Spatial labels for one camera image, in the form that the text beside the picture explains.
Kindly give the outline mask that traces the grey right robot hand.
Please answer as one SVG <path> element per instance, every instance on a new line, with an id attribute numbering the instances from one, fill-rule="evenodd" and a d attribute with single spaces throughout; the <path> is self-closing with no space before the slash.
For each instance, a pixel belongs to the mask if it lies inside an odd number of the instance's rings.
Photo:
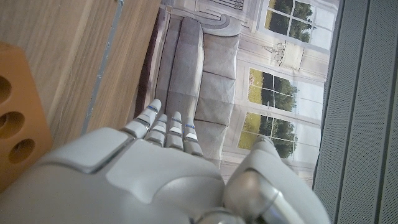
<path id="1" fill-rule="evenodd" d="M 2 223 L 328 223 L 320 199 L 259 136 L 228 181 L 193 120 L 154 100 L 39 159 L 1 194 Z"/>

